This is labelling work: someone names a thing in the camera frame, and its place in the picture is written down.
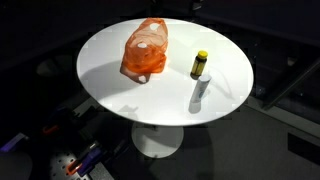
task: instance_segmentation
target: table top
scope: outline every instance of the table top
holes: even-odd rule
[[[120,73],[125,43],[145,19],[121,22],[93,35],[77,61],[78,77],[103,107],[133,121],[163,126],[206,123],[238,108],[253,85],[251,64],[225,36],[204,26],[164,19],[167,61],[145,84]],[[200,103],[190,103],[196,80],[190,77],[199,50],[208,52],[203,74],[212,76]]]

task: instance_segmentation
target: floor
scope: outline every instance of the floor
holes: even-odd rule
[[[318,146],[320,140],[247,106],[184,131],[182,146],[167,158],[146,158],[132,145],[114,164],[120,179],[320,179],[320,166],[288,151],[287,134]]]

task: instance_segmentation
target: table pedestal base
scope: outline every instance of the table pedestal base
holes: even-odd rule
[[[137,149],[151,158],[162,158],[173,154],[183,140],[182,127],[144,125],[135,122],[132,140]]]

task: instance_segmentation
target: yellow cap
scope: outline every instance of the yellow cap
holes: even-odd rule
[[[200,59],[206,59],[208,57],[207,51],[199,51],[198,52],[198,58]]]

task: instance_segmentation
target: white round table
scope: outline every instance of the white round table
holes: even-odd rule
[[[136,122],[132,140],[137,149],[161,158],[179,148],[183,126],[207,123],[238,108],[251,91],[253,72],[246,55],[225,36],[194,23],[164,19],[165,68],[151,74],[147,83],[137,83],[120,73],[120,67],[125,44],[143,20],[121,22],[92,36],[79,53],[77,73],[103,107]],[[209,54],[203,74],[212,80],[202,101],[190,103],[197,83],[190,72],[199,50]]]

